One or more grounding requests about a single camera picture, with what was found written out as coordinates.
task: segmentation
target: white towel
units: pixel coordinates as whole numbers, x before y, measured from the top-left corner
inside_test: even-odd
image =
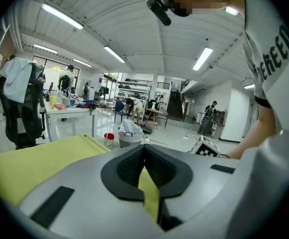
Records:
[[[14,58],[4,65],[0,74],[6,78],[4,95],[8,99],[18,103],[24,103],[32,64],[33,62],[30,60]]]

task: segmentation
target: checkerboard pattern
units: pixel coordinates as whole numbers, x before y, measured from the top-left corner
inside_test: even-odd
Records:
[[[190,153],[202,156],[217,157],[221,152],[215,143],[201,135],[191,149]]]

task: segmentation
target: plastic bag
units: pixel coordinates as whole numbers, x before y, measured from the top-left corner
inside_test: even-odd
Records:
[[[120,133],[129,133],[132,136],[139,136],[143,135],[143,130],[140,126],[136,125],[132,120],[130,119],[124,119],[123,122],[120,124],[118,128],[118,132]]]

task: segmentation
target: wooden table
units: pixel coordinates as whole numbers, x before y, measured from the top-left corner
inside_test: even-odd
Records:
[[[62,118],[70,118],[72,122],[72,130],[73,135],[76,135],[76,117],[83,117],[83,116],[90,116],[90,110],[84,109],[84,108],[74,108],[74,107],[67,107],[66,110],[60,111],[60,110],[54,110],[49,102],[47,102],[44,99],[44,104],[46,108],[46,125],[47,125],[47,132],[49,136],[49,141],[57,141],[57,129],[56,129],[56,119],[62,119]],[[95,121],[96,115],[99,112],[99,108],[96,108],[92,111],[91,117],[92,117],[92,123],[91,123],[91,129],[92,129],[92,137],[94,137],[95,133]]]
[[[163,112],[160,112],[160,111],[155,110],[155,109],[147,109],[147,111],[150,111],[150,113],[149,113],[148,119],[144,123],[144,126],[148,122],[151,114],[153,113],[153,130],[152,130],[152,132],[154,132],[154,124],[156,124],[156,129],[158,129],[158,118],[157,117],[159,114],[162,114]]]

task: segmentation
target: trash bin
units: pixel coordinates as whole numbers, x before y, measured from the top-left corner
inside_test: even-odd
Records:
[[[119,132],[120,148],[125,148],[132,145],[139,145],[142,139],[143,139],[142,135],[133,136],[133,134],[129,132],[126,133]]]
[[[106,147],[111,147],[114,145],[115,136],[113,133],[104,134],[104,138],[105,138],[105,146]]]

